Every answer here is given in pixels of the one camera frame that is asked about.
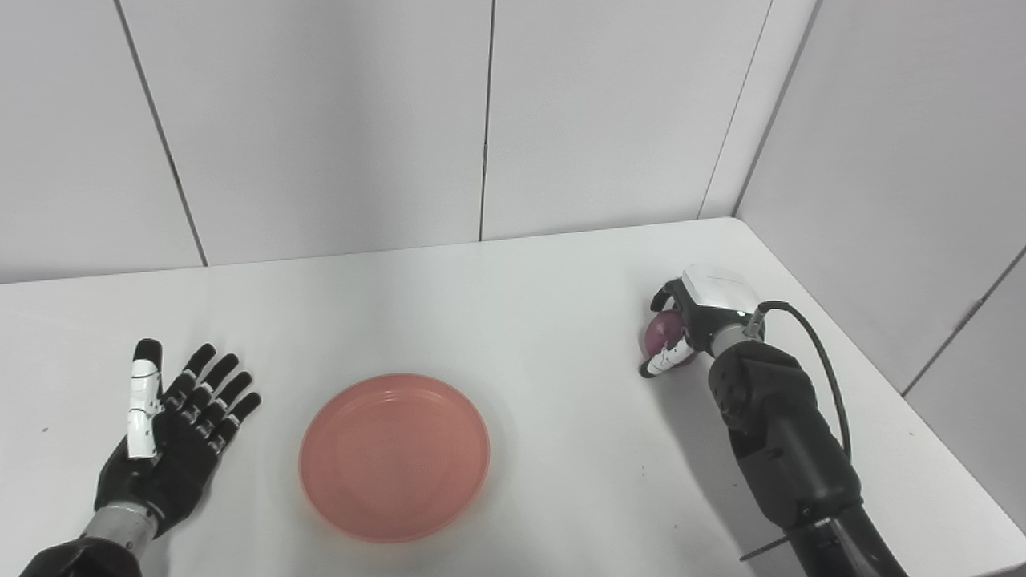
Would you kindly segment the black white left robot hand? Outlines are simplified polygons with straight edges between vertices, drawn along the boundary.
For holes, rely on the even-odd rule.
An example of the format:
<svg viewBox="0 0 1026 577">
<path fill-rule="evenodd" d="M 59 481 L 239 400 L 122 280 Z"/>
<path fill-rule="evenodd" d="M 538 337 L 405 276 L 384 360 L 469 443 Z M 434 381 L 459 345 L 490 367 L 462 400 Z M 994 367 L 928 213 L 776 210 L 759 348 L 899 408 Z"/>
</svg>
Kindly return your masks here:
<svg viewBox="0 0 1026 577">
<path fill-rule="evenodd" d="M 139 506 L 158 536 L 193 514 L 224 451 L 261 403 L 234 353 L 201 345 L 169 385 L 162 358 L 157 340 L 136 344 L 126 432 L 100 469 L 93 501 L 95 511 Z"/>
</svg>

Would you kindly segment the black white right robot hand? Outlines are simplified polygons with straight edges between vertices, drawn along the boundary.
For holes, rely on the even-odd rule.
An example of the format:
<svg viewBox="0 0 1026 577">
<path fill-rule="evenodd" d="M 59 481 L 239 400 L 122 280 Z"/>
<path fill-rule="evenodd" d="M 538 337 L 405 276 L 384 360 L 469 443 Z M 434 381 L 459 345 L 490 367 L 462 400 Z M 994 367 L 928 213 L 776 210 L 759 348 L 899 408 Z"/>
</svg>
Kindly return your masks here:
<svg viewBox="0 0 1026 577">
<path fill-rule="evenodd" d="M 693 264 L 652 297 L 639 373 L 652 379 L 700 354 L 718 357 L 741 342 L 765 340 L 754 288 L 728 269 Z"/>
</svg>

